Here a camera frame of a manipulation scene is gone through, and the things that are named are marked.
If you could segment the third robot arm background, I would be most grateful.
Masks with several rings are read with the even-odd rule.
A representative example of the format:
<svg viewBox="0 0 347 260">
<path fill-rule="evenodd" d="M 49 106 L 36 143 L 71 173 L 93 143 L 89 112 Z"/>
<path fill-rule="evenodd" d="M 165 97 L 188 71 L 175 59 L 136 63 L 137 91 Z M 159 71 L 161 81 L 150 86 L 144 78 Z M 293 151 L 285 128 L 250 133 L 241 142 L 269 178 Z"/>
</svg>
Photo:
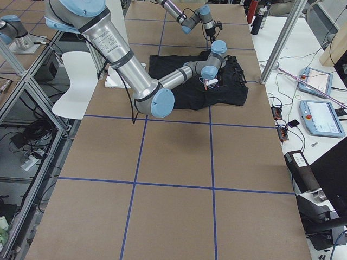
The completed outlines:
<svg viewBox="0 0 347 260">
<path fill-rule="evenodd" d="M 9 46 L 14 54 L 34 54 L 39 45 L 34 43 L 32 37 L 20 18 L 16 15 L 1 17 L 1 40 Z"/>
</svg>

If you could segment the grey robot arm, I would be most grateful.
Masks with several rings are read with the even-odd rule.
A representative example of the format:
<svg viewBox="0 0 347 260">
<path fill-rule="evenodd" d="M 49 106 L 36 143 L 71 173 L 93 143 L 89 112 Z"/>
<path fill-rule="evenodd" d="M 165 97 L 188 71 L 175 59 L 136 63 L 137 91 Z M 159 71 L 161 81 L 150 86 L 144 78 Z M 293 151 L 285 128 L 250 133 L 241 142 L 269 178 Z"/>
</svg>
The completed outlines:
<svg viewBox="0 0 347 260">
<path fill-rule="evenodd" d="M 209 5 L 204 5 L 188 18 L 172 1 L 157 1 L 188 34 L 202 23 L 211 40 L 211 49 L 205 61 L 192 61 L 161 79 L 152 78 L 135 57 L 128 43 L 111 22 L 111 13 L 105 1 L 46 1 L 46 25 L 52 29 L 87 36 L 112 69 L 122 76 L 133 90 L 135 109 L 156 118 L 168 116 L 175 103 L 172 90 L 193 76 L 209 81 L 216 77 L 224 63 L 227 46 L 215 38 L 216 28 L 222 23 L 213 20 Z"/>
<path fill-rule="evenodd" d="M 213 20 L 210 7 L 207 4 L 196 10 L 186 8 L 182 11 L 172 1 L 156 0 L 151 2 L 163 7 L 181 26 L 185 34 L 189 34 L 200 23 L 205 39 L 213 43 L 218 35 L 216 28 L 219 28 L 219 31 L 222 30 L 222 23 Z"/>
</svg>

